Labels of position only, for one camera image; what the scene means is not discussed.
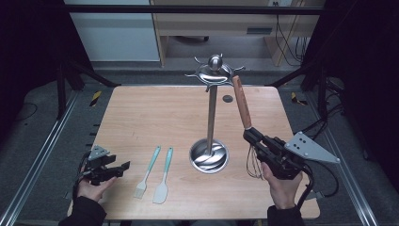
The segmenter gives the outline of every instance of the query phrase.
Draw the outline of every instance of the hand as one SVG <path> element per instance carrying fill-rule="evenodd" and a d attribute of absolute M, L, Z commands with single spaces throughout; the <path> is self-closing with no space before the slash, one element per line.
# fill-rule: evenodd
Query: hand
<path fill-rule="evenodd" d="M 295 194 L 302 181 L 302 171 L 293 180 L 280 180 L 273 175 L 272 170 L 262 162 L 264 179 L 270 184 L 270 195 L 277 209 L 295 207 Z"/>
<path fill-rule="evenodd" d="M 117 180 L 117 177 L 113 177 L 108 181 L 102 182 L 99 186 L 93 186 L 90 184 L 88 179 L 83 179 L 77 190 L 77 197 L 84 196 L 91 200 L 98 202 L 102 197 L 103 193 L 111 187 Z"/>

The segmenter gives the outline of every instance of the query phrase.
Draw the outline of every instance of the stand base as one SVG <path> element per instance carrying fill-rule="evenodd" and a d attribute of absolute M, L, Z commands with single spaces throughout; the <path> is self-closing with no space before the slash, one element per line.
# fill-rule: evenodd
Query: stand base
<path fill-rule="evenodd" d="M 190 163 L 204 173 L 216 173 L 226 167 L 229 161 L 229 151 L 219 140 L 214 139 L 211 154 L 207 154 L 206 138 L 197 141 L 190 150 Z"/>

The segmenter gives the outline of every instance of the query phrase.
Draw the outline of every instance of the spatula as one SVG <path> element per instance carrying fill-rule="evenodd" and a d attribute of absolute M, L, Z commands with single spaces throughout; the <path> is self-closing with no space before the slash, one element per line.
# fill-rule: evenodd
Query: spatula
<path fill-rule="evenodd" d="M 152 200 L 153 203 L 162 204 L 167 199 L 168 186 L 166 180 L 167 180 L 170 161 L 172 159 L 172 154 L 173 154 L 173 148 L 169 148 L 167 160 L 165 163 L 164 178 L 162 179 L 161 184 L 157 186 L 155 189 L 155 194 L 153 195 L 153 200 Z"/>
<path fill-rule="evenodd" d="M 135 195 L 134 195 L 135 198 L 141 199 L 143 197 L 144 191 L 146 191 L 146 188 L 147 188 L 147 184 L 146 184 L 147 177 L 149 177 L 149 174 L 150 174 L 150 171 L 152 169 L 153 163 L 155 162 L 156 157 L 158 156 L 160 150 L 161 150 L 161 146 L 157 146 L 155 151 L 153 152 L 152 159 L 151 159 L 151 162 L 149 164 L 149 167 L 147 168 L 146 175 L 144 176 L 144 179 L 136 187 Z"/>

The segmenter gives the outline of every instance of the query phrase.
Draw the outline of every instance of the yellow and black tape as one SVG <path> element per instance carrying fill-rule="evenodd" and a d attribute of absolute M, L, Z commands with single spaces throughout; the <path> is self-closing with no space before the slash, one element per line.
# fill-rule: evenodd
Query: yellow and black tape
<path fill-rule="evenodd" d="M 294 92 L 291 92 L 291 101 L 293 103 L 300 104 L 300 105 L 308 105 L 307 101 L 298 101 L 298 99 L 296 98 L 296 94 Z"/>
<path fill-rule="evenodd" d="M 93 99 L 91 100 L 90 106 L 95 106 L 97 104 L 97 101 L 99 100 L 101 95 L 100 91 L 96 91 L 93 95 Z"/>

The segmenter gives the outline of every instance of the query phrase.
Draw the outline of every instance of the white panel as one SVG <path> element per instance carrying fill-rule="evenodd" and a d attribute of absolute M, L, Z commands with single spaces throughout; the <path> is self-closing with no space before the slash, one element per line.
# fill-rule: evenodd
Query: white panel
<path fill-rule="evenodd" d="M 148 5 L 148 0 L 65 0 L 65 4 Z M 149 13 L 71 13 L 91 61 L 159 61 Z"/>

